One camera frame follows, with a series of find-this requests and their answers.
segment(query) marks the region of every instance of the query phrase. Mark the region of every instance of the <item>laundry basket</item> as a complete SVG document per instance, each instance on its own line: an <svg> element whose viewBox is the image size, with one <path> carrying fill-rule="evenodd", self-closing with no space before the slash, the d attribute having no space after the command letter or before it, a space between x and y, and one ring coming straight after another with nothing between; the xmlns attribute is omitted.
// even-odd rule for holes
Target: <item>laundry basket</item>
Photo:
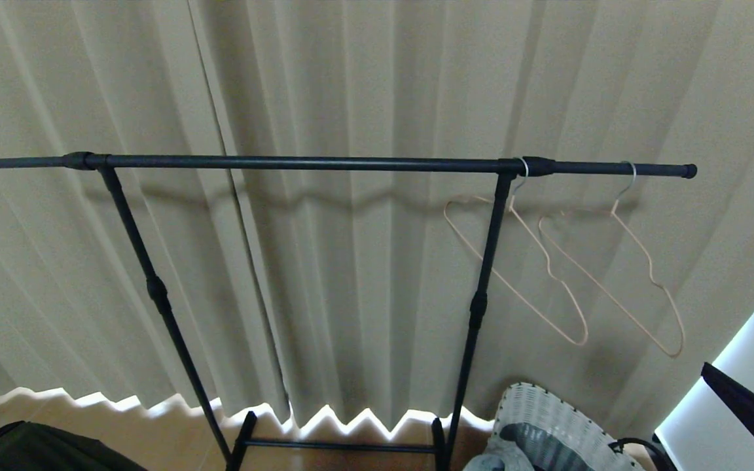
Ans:
<svg viewBox="0 0 754 471"><path fill-rule="evenodd" d="M644 471L589 417L541 387L511 385L499 403L494 436L515 442L544 471Z"/></svg>

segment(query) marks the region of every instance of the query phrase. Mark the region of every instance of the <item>curtain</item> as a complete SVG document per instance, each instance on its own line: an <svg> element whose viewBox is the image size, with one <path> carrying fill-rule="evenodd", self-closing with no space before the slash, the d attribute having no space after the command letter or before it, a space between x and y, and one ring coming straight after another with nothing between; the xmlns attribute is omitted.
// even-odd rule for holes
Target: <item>curtain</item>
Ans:
<svg viewBox="0 0 754 471"><path fill-rule="evenodd" d="M687 331L663 355L576 268L590 339L491 282L466 406L533 381L618 435L650 433L754 310L754 3L0 3L0 157L116 153L694 163L619 214ZM451 409L476 259L445 223L490 175L123 169L210 396L305 423L329 404L389 429ZM517 209L607 208L629 183L530 179ZM453 218L480 248L490 208ZM670 305L609 220L553 232L667 345ZM521 226L496 268L580 322ZM0 171L0 394L194 396L95 173Z"/></svg>

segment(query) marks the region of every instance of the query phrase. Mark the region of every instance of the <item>clothes hanger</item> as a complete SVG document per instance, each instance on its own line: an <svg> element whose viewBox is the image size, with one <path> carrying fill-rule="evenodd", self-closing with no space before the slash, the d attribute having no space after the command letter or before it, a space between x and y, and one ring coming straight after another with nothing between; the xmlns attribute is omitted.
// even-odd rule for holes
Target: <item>clothes hanger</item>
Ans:
<svg viewBox="0 0 754 471"><path fill-rule="evenodd" d="M578 304L577 299L575 299L575 295L572 294L571 289L569 289L569 285L567 285L565 281L561 280L560 278L557 278L551 272L551 257L548 255L548 251L545 250L545 247L542 244L542 242L540 242L539 239L537 238L537 236L535 235L535 233L533 233L531 231L531 229L529 228L529 226L526 224L526 221L524 221L523 218L520 216L520 213L518 213L516 211L516 209L514 209L514 200L516 199L517 190L519 190L521 186L523 186L524 184L526 184L526 181L529 179L529 166L526 164L526 161L524 161L523 159L520 159L520 160L522 161L523 166L526 167L526 176L523 178L523 180L520 182L520 184L518 184L517 186L514 187L514 190L511 192L511 202L508 205L508 212L511 213L512 215L514 215L517 218L517 220L520 221L520 224L523 227L526 228L526 230L529 233L529 235L531 236L531 238L534 239L535 242L537 242L537 245L539 245L539 248L541 248L541 250L543 251L543 255L545 256L545 271L548 273L548 275L550 277L552 277L558 283L562 284L563 288L566 289L566 292L569 294L569 299L572 300L572 304L575 305L575 309L577 309L577 311L578 311L578 316L581 317L581 325L583 325L583 330L584 330L583 337L580 340L577 340L577 341L575 341L574 339L572 339L572 337L569 337L569 335L567 335L565 332L563 332L562 329L560 329L559 327L557 327L557 325L555 325L554 322L551 322L545 316L544 313L541 313L541 311L538 308L536 308L535 305L533 305L531 302L529 302L529 300L526 299L526 297L524 297L523 295L521 295L520 292L518 292L511 285L511 283L508 283L508 280L506 280L505 277L503 277L501 274L499 274L499 272L496 271L495 268L492 270L492 272L493 272L494 275L496 275L497 278L499 278L499 280L502 281L502 283L505 283L505 286L508 287L508 289L511 289L511 292L513 292L517 296L517 298L519 298L522 302L524 302L526 304L526 306L528 306L533 312L535 312L538 316L540 316L542 320L545 320L545 322L548 325L550 325L551 328L553 328L555 331L557 331L558 334L562 335L564 339L568 340L569 343L573 343L574 345L583 346L584 343L586 343L586 340L589 338L589 328L586 327L586 319L584 318L584 313L583 313L583 311L581 311L581 307ZM458 201L461 201L463 203L467 203L470 200L484 201L485 203L488 203L488 205L493 205L493 203L494 203L493 200L489 200L489 199L483 198L481 196L463 196L463 197L456 196L456 197L453 197L453 199L451 199L448 202L446 202L446 205L444 205L444 218L446 219L446 223L448 223L450 225L450 227L452 227L453 232L455 232L458 235L458 237L461 239L461 241L464 242L464 245L466 245L467 248L469 248L474 254L476 254L476 257L478 257L479 260L482 260L482 254L480 254L476 250L476 248L473 247L473 244L470 244L470 241L461 233L461 230L458 230L458 227L452 222L452 220L450 219L450 217L448 215L448 208L449 208L449 206L452 203L455 203L455 202L458 202Z"/></svg>
<svg viewBox="0 0 754 471"><path fill-rule="evenodd" d="M644 332L647 335L647 337L650 337L650 340L653 340L653 343L655 343L656 346L658 346L658 348L665 355L668 355L671 358L677 358L679 356L679 354L682 353L683 346L685 346L685 327L683 327L683 319L682 319L682 316L679 315L679 310L677 309L677 304L676 304L676 302L673 301L673 296L671 296L671 293L668 292L668 289L664 285L662 285L662 283L658 283L658 281L656 281L655 279L653 279L653 259L651 258L650 253L644 247L644 244L641 244L641 241L638 239L638 237L630 230L630 228L628 227L628 225L625 224L624 221L622 221L619 218L619 215L616 214L616 209L619 208L619 200L620 200L620 198L623 196L623 194L626 193L626 191L628 191L628 190L631 189L631 187L634 185L634 183L636 183L636 165L632 164L630 162L627 162L627 161L624 161L623 163L624 164L630 164L630 167L632 167L632 170L634 170L634 178L632 178L630 180L630 184L628 184L628 186L626 186L626 188L624 190L622 190L622 192L619 193L619 196L616 197L616 201L613 203L613 208L610 209L610 211L599 211L598 209L577 209L577 211L589 211L589 212L593 212L593 213L610 214L610 217L613 218L614 220L616 220L616 222L619 223L620 226L622 226L622 229L624 229L624 231L631 236L631 238L636 242L636 245L638 245L638 247L641 249L641 252L644 253L644 256L647 257L647 275L650 277L650 283L653 284L653 286L658 287L659 289L662 290L662 292L665 293L665 298L667 298L668 301L671 303L671 308L673 309L673 315L677 319L677 325L679 325L679 348L677 349L676 352L669 352L667 350L667 348L665 348L665 346L662 345L662 343L659 342L659 340L656 339L655 335L653 335L652 333L650 333L650 331L647 330L647 328L645 326L641 325L641 322L639 322L638 319L630 313L630 311L628 310L628 308L624 307L620 303L620 301L618 301L616 299L616 297L614 297L609 291L607 291L607 289L604 287L604 285L602 285L601 283L599 283L599 281L596 280L596 278L593 277L593 275L589 271L587 271L586 268L583 268L583 266L580 265L580 263L576 262L575 259L572 258L572 256L570 254L566 253L566 251L564 251L562 248L560 248L560 245L557 244L557 242L554 240L554 238L550 237L548 235L548 233L545 230L543 230L543 220L545 218L547 218L548 215L544 215L543 217L539 218L539 221L537 221L537 228L539 229L539 233L541 233L542 236L544 236L545 238L547 238L548 241L551 242L551 245L553 245L554 248L557 249L557 251L559 251L560 253L562 253L563 256L565 256L566 258L569 259L570 262L572 262L575 266L577 266L579 269L581 269L581 271L583 271L583 273L585 275L587 275L587 277L589 277L589 279L592 280L592 282L595 283L595 285L599 289L601 289L601 291L604 292L604 294L607 295L607 297L610 297L611 301L613 301L614 304L616 304L616 306L619 307L619 309L622 310L622 312L625 313L626 316L628 316L628 318L630 318L630 320L632 320L637 325L637 327L639 329L641 329L641 331ZM562 214L563 217L565 217L567 215L567 213L565 211L560 211L560 214Z"/></svg>

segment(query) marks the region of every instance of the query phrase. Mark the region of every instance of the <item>tiled floor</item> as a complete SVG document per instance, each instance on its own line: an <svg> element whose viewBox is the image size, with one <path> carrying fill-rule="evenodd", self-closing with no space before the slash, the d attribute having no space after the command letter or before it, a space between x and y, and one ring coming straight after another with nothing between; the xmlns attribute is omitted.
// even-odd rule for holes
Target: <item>tiled floor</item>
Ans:
<svg viewBox="0 0 754 471"><path fill-rule="evenodd" d="M217 406L226 439L233 444L242 424L242 414L224 419ZM190 409L179 396L171 397L151 409L142 408L137 400L112 403L99 394L73 400L65 391L42 393L19 388L0 397L0 427L12 421L34 421L68 432L97 438L110 448L138 462L150 471L222 471L225 461L207 428L200 408ZM484 450L490 435L487 429L474 427L464 420L458 434L452 469L460 470L470 458ZM380 429L368 419L350 430L339 430L332 417L324 417L308 435L290 427L285 430L268 411L258 412L256 438L297 438L309 440L386 442ZM410 419L393 436L396 444L431 444L429 421ZM643 448L626 448L645 469L653 470ZM296 448L250 447L243 460L243 471L276 469L321 470L391 470L434 469L431 456L413 453L358 453Z"/></svg>

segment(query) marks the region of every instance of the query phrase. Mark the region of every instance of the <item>black garment rack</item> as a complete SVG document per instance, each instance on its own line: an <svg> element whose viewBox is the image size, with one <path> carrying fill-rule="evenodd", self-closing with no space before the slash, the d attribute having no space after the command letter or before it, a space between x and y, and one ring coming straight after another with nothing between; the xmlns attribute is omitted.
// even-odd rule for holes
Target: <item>black garment rack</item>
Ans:
<svg viewBox="0 0 754 471"><path fill-rule="evenodd" d="M458 420L464 394L467 391L467 380L473 363L473 353L476 351L476 339L479 328L482 327L482 317L488 307L488 281L494 266L494 253L499 229L505 214L505 200L508 197L511 182L517 175L526 176L526 168L530 177L541 177L553 173L581 173L581 174L609 174L631 175L634 173L629 163L592 163L592 162L557 162L550 158L525 157L500 159L467 159L467 158L339 158L339 157L262 157L262 156L183 156L183 155L108 155L92 152L73 152L60 157L36 158L0 158L0 169L36 169L36 167L66 167L75 170L97 170L101 173L105 185L116 205L118 215L122 219L126 233L130 238L135 255L144 271L147 280L147 292L156 304L159 314L164 320L165 327L170 333L173 346L179 354L185 373L191 381L206 420L215 436L217 445L227 463L227 471L237 471L243 462L246 448L258 447L296 447L322 448L332 450L393 452L393 453L428 453L435 457L436 469L448 471L452 450L456 444ZM173 316L168 290L162 280L156 275L153 263L144 241L135 225L128 201L124 194L116 169L120 167L163 167L164 169L267 169L267 170L369 170L390 172L452 172L452 173L496 173L497 182L494 198L494 209L491 212L488 235L485 242L482 268L479 273L478 286L473 300L470 301L470 322L467 339L464 343L464 354L461 358L461 369L458 374L455 402L452 408L449 435L444 441L444 433L440 419L432 421L432 445L378 445L378 444L332 444L332 442L290 442L284 440L267 440L252 438L252 431L257 418L249 412L243 421L243 426L237 436L234 447L229 450L223 432L217 424L215 415L207 399L206 389L200 381L200 375L194 367L194 361L185 345L179 325ZM656 175L665 177L681 177L693 179L697 174L694 164L662 165L635 164L637 175Z"/></svg>

